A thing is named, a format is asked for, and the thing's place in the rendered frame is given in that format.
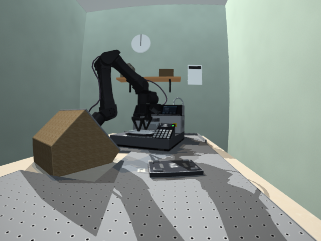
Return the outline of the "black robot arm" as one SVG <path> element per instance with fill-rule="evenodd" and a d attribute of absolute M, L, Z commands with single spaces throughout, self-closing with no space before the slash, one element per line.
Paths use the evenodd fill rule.
<path fill-rule="evenodd" d="M 103 52 L 94 63 L 94 67 L 99 78 L 101 100 L 99 112 L 94 112 L 92 116 L 100 126 L 102 126 L 105 121 L 117 116 L 117 106 L 112 94 L 111 67 L 116 69 L 132 85 L 132 88 L 135 90 L 135 94 L 138 94 L 137 103 L 147 103 L 140 104 L 140 113 L 150 113 L 150 111 L 152 111 L 159 115 L 162 110 L 162 105 L 157 104 L 158 96 L 156 92 L 148 89 L 148 82 L 133 71 L 119 54 L 119 50 Z"/>

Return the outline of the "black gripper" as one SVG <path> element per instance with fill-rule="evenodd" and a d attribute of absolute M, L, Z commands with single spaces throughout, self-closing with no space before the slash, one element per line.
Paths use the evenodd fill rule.
<path fill-rule="evenodd" d="M 140 104 L 146 104 L 146 103 L 138 103 L 137 104 L 137 113 L 133 113 L 133 116 L 131 117 L 138 132 L 140 132 L 142 124 L 144 126 L 144 129 L 147 130 L 147 128 L 152 120 L 151 113 L 140 113 Z M 144 116 L 144 117 L 140 118 L 140 116 Z M 138 120 L 140 121 L 139 128 L 137 127 L 137 124 L 136 124 L 136 121 L 138 121 Z M 145 126 L 144 120 L 149 120 L 147 126 Z"/>

